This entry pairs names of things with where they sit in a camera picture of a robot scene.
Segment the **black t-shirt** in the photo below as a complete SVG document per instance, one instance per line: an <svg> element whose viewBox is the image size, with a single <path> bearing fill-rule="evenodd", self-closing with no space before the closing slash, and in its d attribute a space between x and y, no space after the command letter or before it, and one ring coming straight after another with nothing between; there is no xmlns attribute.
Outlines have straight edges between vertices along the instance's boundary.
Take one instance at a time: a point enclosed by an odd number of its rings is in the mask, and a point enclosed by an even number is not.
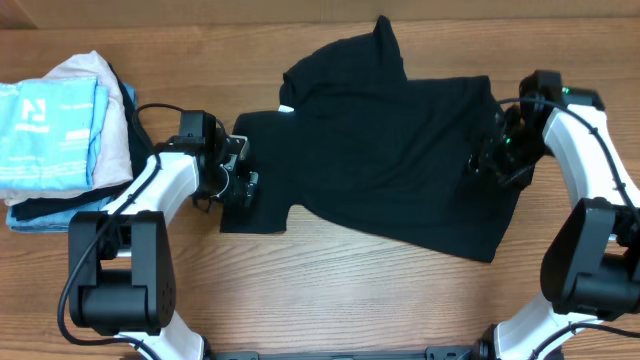
<svg viewBox="0 0 640 360"><path fill-rule="evenodd" d="M280 109L241 114L259 175L225 233L283 232L290 209L489 263L519 194L471 170L499 106L486 76L409 79L391 22L330 43L284 73Z"/></svg>

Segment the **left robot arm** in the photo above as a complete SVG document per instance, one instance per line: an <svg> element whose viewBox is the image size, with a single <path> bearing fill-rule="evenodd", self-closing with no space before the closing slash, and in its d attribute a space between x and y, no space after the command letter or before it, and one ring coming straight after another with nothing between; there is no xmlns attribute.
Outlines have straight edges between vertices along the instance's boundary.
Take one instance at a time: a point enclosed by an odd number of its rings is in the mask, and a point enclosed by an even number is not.
<svg viewBox="0 0 640 360"><path fill-rule="evenodd" d="M137 114L132 126L146 165L114 201L73 216L59 331L83 347L127 344L144 359L209 359L206 337L176 310L168 226L186 200L251 207L259 175L246 165L250 142L201 110L181 111L178 133L158 144Z"/></svg>

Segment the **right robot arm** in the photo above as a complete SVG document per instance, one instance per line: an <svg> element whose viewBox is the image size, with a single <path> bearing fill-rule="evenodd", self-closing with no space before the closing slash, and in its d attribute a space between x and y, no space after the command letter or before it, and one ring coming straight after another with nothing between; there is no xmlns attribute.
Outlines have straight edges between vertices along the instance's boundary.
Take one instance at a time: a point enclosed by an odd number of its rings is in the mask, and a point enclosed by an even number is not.
<svg viewBox="0 0 640 360"><path fill-rule="evenodd" d="M543 257L539 294L487 328L464 358L561 359L563 343L585 329L637 338L611 323L639 311L639 189L611 140L601 97L564 85L556 71L536 70L504 103L468 169L524 188L537 162L551 156L572 211Z"/></svg>

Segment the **black folded shirt in stack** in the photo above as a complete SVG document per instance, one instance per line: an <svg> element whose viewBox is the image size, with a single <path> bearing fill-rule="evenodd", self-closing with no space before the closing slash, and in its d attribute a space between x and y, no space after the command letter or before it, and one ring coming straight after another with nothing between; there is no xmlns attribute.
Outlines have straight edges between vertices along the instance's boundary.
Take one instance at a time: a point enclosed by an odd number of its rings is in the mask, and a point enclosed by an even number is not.
<svg viewBox="0 0 640 360"><path fill-rule="evenodd" d="M149 151L144 139L148 137L145 130L140 136L133 126L133 113L137 109L136 96L133 90L129 90L125 83L118 77L113 66L109 64L111 72L116 76L118 86L123 94L124 114L127 122L128 146L131 160L133 179L121 185L92 190L70 199L31 199L11 207L11 215L17 220L32 220L41 216L56 214L65 210L71 210L81 205L86 205L107 196L112 196L125 190L143 171L146 157Z"/></svg>

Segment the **beige folded shirt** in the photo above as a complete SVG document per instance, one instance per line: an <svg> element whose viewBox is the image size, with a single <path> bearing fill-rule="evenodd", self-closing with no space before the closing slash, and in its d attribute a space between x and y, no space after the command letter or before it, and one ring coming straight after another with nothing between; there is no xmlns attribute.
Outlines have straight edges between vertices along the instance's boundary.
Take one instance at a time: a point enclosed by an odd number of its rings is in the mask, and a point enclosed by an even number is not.
<svg viewBox="0 0 640 360"><path fill-rule="evenodd" d="M69 199L92 190L121 185L132 180L133 173L128 146L127 122L124 114L123 94L116 76L107 61L95 51L76 54L54 67L39 79L68 79L95 77L109 91L108 108L101 132L101 150L92 174L93 186L86 191L59 192L14 191L1 188L1 198L8 205L16 205L30 199Z"/></svg>

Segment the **light blue printed folded shirt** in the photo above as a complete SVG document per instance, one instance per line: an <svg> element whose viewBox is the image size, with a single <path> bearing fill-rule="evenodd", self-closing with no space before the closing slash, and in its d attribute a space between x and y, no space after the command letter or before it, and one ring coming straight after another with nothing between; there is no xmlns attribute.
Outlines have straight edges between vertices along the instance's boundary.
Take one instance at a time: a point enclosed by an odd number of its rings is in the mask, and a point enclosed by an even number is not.
<svg viewBox="0 0 640 360"><path fill-rule="evenodd" d="M1 85L1 188L92 188L109 91L95 77Z"/></svg>

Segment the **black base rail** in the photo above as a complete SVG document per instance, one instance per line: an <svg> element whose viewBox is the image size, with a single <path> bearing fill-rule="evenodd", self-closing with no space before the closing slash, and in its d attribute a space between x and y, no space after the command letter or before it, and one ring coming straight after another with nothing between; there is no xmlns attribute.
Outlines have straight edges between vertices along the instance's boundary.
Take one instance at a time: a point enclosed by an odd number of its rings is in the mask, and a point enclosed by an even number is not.
<svg viewBox="0 0 640 360"><path fill-rule="evenodd" d="M208 350L205 360L490 360L496 355L486 344L473 346L430 346L422 351L369 351L260 354L255 351L220 352Z"/></svg>

